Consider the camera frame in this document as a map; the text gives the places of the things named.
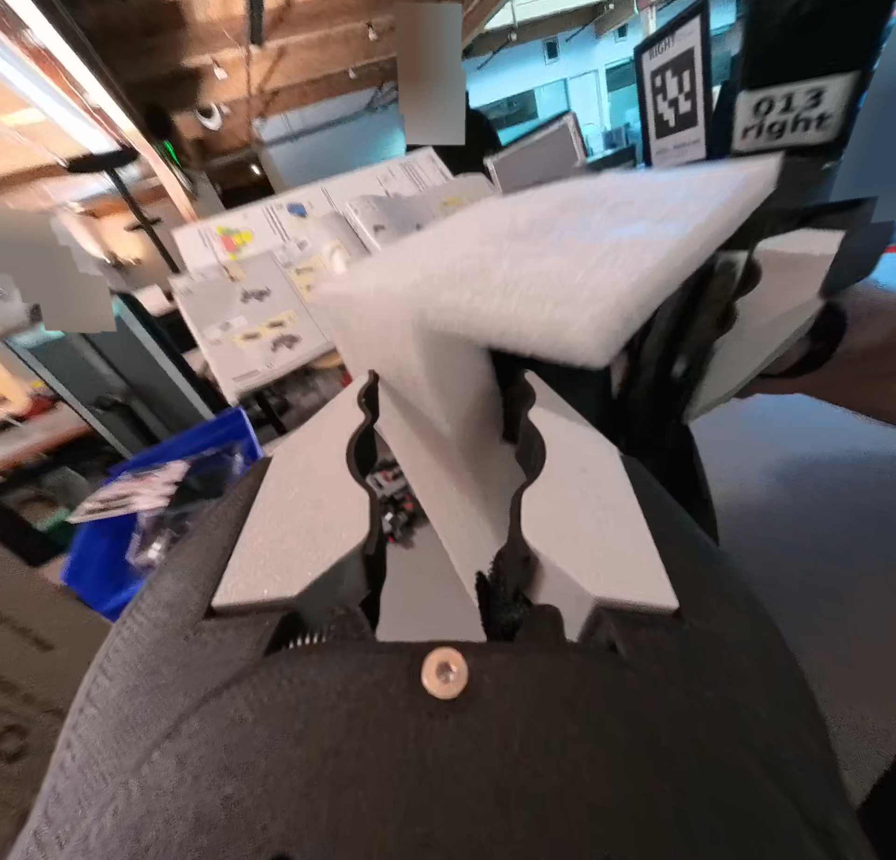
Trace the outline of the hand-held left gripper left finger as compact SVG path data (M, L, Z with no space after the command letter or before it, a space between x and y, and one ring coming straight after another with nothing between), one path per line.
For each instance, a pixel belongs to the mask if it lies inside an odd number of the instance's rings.
M223 615L284 609L325 617L369 607L385 578L378 499L378 375L355 378L268 460L211 599Z

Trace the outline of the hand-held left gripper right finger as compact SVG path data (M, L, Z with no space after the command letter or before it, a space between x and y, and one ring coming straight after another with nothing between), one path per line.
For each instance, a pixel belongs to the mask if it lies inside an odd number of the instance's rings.
M671 616L680 603L623 456L536 373L521 377L505 569L513 596L552 607L568 641L604 610Z

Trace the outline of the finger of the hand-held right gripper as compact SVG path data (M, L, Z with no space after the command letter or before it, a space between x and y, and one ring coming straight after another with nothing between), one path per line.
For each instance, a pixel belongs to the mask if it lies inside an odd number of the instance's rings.
M685 413L687 423L738 394L808 330L844 232L788 232L756 245L760 279L735 304L735 324L715 344Z

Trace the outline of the black packaged device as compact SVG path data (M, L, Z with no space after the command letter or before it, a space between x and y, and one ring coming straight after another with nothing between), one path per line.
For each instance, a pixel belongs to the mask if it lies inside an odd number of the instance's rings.
M744 250L718 251L687 277L624 348L621 383L601 421L715 543L718 522L686 413L735 325L736 302L760 277Z

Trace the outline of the white foam base block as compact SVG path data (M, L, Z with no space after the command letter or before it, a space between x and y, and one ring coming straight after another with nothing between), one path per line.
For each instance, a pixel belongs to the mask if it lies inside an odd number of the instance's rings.
M508 530L521 470L503 441L488 350L420 308L329 291L322 306L354 375L378 376L378 429L396 456L479 619L476 575Z

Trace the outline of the white foam lid sheet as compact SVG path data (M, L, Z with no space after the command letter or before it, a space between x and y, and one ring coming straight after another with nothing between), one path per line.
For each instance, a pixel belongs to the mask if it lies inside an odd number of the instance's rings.
M606 172L491 197L316 300L351 369L447 373L489 350L608 364L776 187L781 155Z

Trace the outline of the person's right forearm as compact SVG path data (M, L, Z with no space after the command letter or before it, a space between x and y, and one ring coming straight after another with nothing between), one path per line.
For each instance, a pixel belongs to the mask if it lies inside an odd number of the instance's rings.
M895 424L895 294L873 283L868 291L865 399L869 415Z

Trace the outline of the grey lego model body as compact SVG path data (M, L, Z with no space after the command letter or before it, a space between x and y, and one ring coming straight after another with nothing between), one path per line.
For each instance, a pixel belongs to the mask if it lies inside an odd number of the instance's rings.
M366 482L377 498L387 542L412 548L417 532L428 524L428 518L397 460L377 461Z

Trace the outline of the person's right hand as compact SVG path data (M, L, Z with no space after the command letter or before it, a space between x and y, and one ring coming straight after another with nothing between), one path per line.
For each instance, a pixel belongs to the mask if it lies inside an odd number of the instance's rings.
M736 394L804 395L892 423L887 383L879 379L882 293L864 280L828 302L809 330Z

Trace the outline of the black white marker sign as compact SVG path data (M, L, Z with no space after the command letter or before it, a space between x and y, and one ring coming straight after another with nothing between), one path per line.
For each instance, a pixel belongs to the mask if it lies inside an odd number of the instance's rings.
M712 113L710 3L694 0L634 48L647 168L707 160Z

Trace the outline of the white printed sheet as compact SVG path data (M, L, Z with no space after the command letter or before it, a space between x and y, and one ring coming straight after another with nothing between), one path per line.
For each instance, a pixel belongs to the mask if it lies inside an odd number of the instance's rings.
M117 475L67 517L73 525L160 510L174 497L192 463L176 460Z

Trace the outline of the blue plastic bin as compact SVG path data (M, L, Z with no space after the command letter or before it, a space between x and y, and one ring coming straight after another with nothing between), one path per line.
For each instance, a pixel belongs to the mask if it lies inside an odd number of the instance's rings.
M125 472L184 459L230 440L237 441L245 451L244 473L262 458L262 446L250 419L238 406L116 465L103 485ZM126 561L135 520L136 514L128 514L75 525L74 541L63 569L63 582L87 606L110 621L118 619L151 572L140 572Z

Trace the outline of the open instruction booklet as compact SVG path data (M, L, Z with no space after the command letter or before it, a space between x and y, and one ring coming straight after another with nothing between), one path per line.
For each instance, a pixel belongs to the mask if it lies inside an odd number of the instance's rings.
M229 404L333 350L315 304L321 283L496 192L482 174L410 197L366 195L310 221L281 249L172 279L178 311Z

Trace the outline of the grey framed panel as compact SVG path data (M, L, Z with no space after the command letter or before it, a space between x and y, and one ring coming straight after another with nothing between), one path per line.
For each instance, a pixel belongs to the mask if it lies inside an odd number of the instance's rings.
M501 194L516 194L564 180L588 160L575 112L548 120L484 158L487 176Z

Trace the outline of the white instruction poster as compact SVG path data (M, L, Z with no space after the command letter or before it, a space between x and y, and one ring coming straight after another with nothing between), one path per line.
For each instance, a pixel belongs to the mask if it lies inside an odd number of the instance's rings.
M418 149L177 227L172 235L186 270L198 272L281 249L308 222L344 213L357 197L410 197L452 179L434 149Z

